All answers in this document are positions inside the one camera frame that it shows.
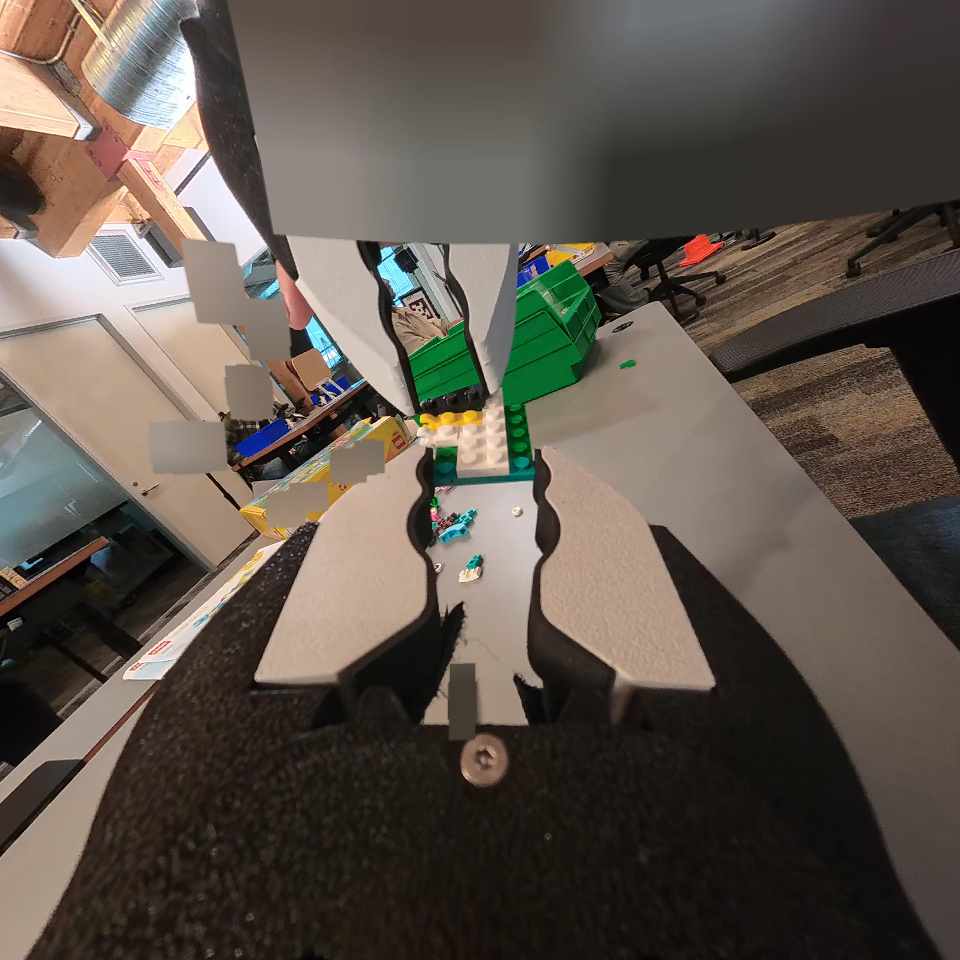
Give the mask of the white air vent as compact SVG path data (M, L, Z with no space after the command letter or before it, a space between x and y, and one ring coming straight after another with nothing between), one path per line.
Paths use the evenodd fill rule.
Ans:
M161 271L130 234L108 230L96 234L87 252L116 286L159 282Z

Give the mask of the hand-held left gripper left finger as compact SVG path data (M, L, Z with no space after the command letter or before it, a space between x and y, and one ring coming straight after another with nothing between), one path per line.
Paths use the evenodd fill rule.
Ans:
M436 700L465 621L441 611L427 554L434 456L403 453L321 518L254 673L258 690L318 688L334 716L385 689L415 723Z

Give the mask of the multicoloured toy brick build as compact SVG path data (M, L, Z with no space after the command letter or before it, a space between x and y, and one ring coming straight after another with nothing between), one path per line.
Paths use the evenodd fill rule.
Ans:
M420 414L415 437L433 450L437 487L531 482L534 447L522 403L488 400L481 411Z

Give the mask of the yellow toy brick box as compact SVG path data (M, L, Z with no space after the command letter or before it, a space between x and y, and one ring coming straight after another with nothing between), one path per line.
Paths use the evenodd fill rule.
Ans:
M328 487L328 503L333 505L351 488L347 484L337 484L331 480L330 457L338 450L346 450L357 443L377 441L383 448L383 459L389 463L403 450L411 446L412 439L395 417L382 416L377 420L363 419L352 426L340 438L335 439L303 464L297 466L290 474L278 481L269 481L266 490L253 498L248 504L241 507L240 514L250 527L258 534L273 541L288 539L297 526L304 522L318 521L320 512L308 513L293 526L277 526L268 519L267 501L269 495L275 491L286 491L298 483L319 483Z

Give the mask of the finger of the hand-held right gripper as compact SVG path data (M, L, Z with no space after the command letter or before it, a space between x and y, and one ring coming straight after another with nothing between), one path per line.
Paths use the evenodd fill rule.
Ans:
M394 330L378 241L290 235L296 287L363 378L401 413L421 411L408 355Z
M502 385L514 341L517 244L439 244L442 275L462 314L477 383L454 391L457 404L485 404Z

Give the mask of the background black office chair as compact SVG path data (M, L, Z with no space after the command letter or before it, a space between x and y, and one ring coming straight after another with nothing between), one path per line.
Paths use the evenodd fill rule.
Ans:
M705 240L706 246L713 247L710 238L706 235L646 239L640 241L639 247L633 252L626 249L622 252L615 251L614 245L609 243L607 246L612 253L612 259L606 266L623 268L623 273L635 267L640 270L644 281L650 279L651 270L654 268L658 282L649 293L650 301L668 305L674 319L683 327L698 320L699 307L706 303L707 297L684 286L678 278L671 277L666 270L666 259L677 253L690 241L700 239ZM682 310L678 305L678 295L692 298L694 307Z

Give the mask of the brown wooden table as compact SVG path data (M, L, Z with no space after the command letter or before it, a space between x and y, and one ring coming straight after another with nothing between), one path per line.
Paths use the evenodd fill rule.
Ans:
M9 616L22 603L39 594L55 582L63 579L67 573L87 563L94 554L107 548L109 544L110 541L101 535L70 556L56 563L42 574L32 578L26 585L19 588L17 592L9 594L1 601L0 612L2 621L5 622L6 620L4 618Z

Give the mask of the silver metal duct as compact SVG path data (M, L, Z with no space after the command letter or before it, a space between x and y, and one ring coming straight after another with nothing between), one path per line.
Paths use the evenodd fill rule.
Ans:
M81 63L91 88L133 123L170 131L196 99L194 65L181 31L194 1L120 1Z

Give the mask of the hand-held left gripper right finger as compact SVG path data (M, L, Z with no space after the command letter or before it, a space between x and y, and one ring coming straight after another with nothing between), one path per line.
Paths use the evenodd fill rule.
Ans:
M616 488L555 447L534 457L526 650L514 676L532 727L666 726L715 705L716 678L652 528Z

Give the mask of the stack of green storage bins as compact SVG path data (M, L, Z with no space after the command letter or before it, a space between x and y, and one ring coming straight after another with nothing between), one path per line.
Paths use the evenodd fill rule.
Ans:
M601 312L585 278L566 261L517 289L513 340L502 384L505 404L524 404L576 383L594 346ZM476 384L462 322L410 356L421 401Z

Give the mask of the person's right hand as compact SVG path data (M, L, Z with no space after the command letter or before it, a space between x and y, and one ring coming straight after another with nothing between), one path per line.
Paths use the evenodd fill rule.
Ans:
M313 308L279 259L274 261L274 267L289 327L291 330L303 331L314 317Z

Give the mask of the dark blue chair seat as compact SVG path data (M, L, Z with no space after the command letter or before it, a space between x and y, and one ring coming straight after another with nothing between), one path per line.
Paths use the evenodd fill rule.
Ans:
M911 594L958 602L958 495L858 516L850 524Z

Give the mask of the blue storage bin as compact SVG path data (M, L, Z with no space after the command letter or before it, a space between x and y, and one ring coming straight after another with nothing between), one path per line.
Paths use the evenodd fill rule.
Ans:
M241 459L257 457L272 444L280 441L290 433L290 426L285 419L277 418L269 421L250 436L237 439L233 444Z

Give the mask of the toy brick instruction booklet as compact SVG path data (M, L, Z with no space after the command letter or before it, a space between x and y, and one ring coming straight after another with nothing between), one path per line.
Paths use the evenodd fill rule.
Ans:
M259 548L252 558L196 611L168 630L159 640L153 642L147 652L141 654L136 662L126 667L122 679L125 682L161 680L202 630L228 604L234 594L237 594L281 548L280 542Z

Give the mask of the white door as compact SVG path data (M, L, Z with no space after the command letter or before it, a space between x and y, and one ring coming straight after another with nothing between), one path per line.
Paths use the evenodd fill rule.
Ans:
M217 568L252 534L220 422L185 416L100 318L5 331L1 367L198 563Z

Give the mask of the background wooden table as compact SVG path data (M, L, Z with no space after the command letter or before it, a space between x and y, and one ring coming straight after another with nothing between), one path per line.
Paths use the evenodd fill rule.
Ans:
M264 428L260 432L267 434L267 439L270 440L270 443L261 443L255 437L249 438L245 441L248 455L232 465L230 469L234 471L234 473L238 473L264 459L269 460L274 457L279 457L283 451L290 450L298 438L305 436L311 430L318 427L326 430L330 429L330 422L342 410L346 409L350 402L358 399L362 395L362 392L369 386L370 384L365 379L357 381L330 402L323 406L313 408L309 414L296 421L295 424L289 427L283 434L274 430L274 427L271 425Z

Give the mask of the black chair base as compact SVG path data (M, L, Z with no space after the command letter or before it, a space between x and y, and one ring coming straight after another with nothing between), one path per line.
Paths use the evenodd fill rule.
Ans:
M959 200L914 206L907 210L894 209L885 219L875 222L866 231L870 242L856 251L846 260L844 279L852 280L860 276L861 261L880 246L892 243L909 228L932 216L936 216L940 226L950 238L950 249L959 249Z

